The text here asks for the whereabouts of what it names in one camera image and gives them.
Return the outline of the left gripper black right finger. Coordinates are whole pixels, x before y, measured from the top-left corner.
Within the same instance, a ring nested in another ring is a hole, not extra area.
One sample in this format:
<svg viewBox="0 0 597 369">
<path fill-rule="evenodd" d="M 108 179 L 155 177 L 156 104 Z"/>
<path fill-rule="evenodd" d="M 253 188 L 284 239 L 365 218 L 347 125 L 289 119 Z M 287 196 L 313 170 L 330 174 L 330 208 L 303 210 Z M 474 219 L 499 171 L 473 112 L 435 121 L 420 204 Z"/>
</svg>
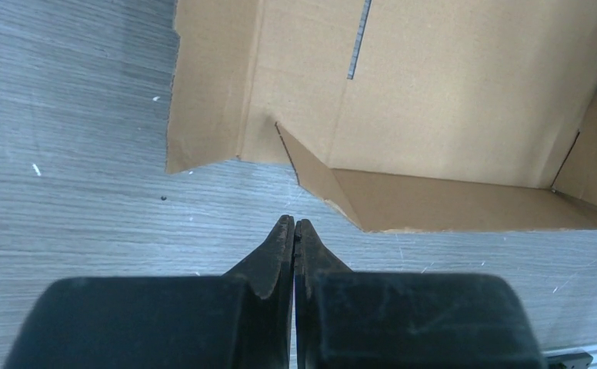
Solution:
<svg viewBox="0 0 597 369">
<path fill-rule="evenodd" d="M 502 278 L 353 271 L 301 220 L 295 237 L 300 368 L 544 368 Z"/>
</svg>

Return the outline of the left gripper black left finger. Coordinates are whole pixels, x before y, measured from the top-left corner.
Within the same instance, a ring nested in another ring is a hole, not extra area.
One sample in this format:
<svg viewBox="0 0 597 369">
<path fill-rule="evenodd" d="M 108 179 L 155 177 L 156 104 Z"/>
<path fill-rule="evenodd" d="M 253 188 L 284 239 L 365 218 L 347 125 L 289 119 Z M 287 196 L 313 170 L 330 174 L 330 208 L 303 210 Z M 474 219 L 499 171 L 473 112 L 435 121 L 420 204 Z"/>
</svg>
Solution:
<svg viewBox="0 0 597 369">
<path fill-rule="evenodd" d="M 78 277 L 35 302 L 7 368 L 286 368 L 295 222 L 221 275 Z"/>
</svg>

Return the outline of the brown cardboard box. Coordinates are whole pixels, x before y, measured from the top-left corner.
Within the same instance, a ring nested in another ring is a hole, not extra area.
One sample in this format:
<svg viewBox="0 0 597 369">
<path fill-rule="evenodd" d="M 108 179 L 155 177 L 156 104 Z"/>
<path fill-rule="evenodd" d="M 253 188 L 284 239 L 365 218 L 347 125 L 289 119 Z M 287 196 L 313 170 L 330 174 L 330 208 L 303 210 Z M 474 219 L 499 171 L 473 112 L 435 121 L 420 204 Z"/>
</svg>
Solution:
<svg viewBox="0 0 597 369">
<path fill-rule="evenodd" d="M 597 229 L 597 1 L 180 1 L 166 170 L 288 162 L 367 232 Z"/>
</svg>

